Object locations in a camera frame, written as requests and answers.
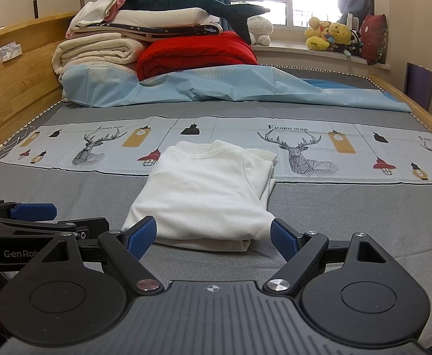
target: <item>dark green whale plush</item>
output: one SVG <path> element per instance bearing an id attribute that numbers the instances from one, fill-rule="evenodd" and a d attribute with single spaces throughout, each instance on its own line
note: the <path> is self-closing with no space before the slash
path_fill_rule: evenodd
<path id="1" fill-rule="evenodd" d="M 270 9 L 252 4 L 224 4 L 217 0 L 125 0 L 121 9 L 140 11 L 172 11 L 201 8 L 216 17 L 222 17 L 247 44 L 250 45 L 247 19 L 264 14 Z"/>

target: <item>white stuffed animal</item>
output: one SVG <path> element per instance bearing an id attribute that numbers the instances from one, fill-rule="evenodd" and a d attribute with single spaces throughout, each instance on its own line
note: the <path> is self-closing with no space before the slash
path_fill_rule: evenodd
<path id="1" fill-rule="evenodd" d="M 274 31 L 272 23 L 262 16 L 252 16 L 247 19 L 250 43 L 269 46 L 269 35 Z"/>

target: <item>white printed fabric panel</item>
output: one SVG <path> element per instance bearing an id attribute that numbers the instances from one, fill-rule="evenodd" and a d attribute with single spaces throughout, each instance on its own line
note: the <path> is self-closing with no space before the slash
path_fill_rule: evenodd
<path id="1" fill-rule="evenodd" d="M 1 161 L 26 167 L 148 175 L 168 146 L 215 140 L 274 152 L 278 181 L 432 183 L 429 132 L 265 117 L 154 116 L 41 126 Z"/>

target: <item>ribbed gray panel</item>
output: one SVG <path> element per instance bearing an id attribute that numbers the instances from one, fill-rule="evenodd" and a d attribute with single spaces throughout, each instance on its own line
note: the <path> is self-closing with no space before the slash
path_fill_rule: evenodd
<path id="1" fill-rule="evenodd" d="M 137 299 L 116 327 L 87 343 L 37 348 L 13 339 L 0 350 L 0 355 L 58 354 L 420 355 L 425 352 L 413 343 L 381 350 L 361 350 L 335 343 L 313 331 L 289 298 L 262 294 L 254 282 L 247 281 L 174 282 L 163 294 Z"/>

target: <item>metal screw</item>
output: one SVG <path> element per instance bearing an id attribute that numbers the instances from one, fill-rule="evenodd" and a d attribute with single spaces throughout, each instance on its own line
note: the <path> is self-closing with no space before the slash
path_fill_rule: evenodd
<path id="1" fill-rule="evenodd" d="M 160 282 L 156 279 L 142 279 L 137 282 L 137 288 L 141 291 L 155 291 L 160 287 Z"/>
<path id="2" fill-rule="evenodd" d="M 267 282 L 267 287 L 272 291 L 285 291 L 290 287 L 290 283 L 285 279 L 272 279 Z"/>

